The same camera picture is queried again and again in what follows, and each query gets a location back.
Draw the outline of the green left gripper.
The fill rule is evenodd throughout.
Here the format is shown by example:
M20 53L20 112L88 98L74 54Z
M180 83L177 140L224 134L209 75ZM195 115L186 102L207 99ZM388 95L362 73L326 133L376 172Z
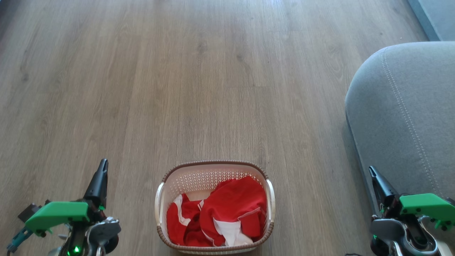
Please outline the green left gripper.
M29 217L25 227L37 236L42 236L55 226L91 225L105 219L102 211L107 207L108 165L107 159L101 160L84 194L84 200L49 202Z

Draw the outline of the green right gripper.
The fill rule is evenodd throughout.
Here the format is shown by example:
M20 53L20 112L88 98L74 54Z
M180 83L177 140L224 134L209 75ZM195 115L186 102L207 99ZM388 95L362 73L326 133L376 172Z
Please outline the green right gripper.
M433 193L400 195L374 166L369 167L369 173L375 199L383 217L430 217L436 229L446 231L454 227L455 205L452 198L443 199Z

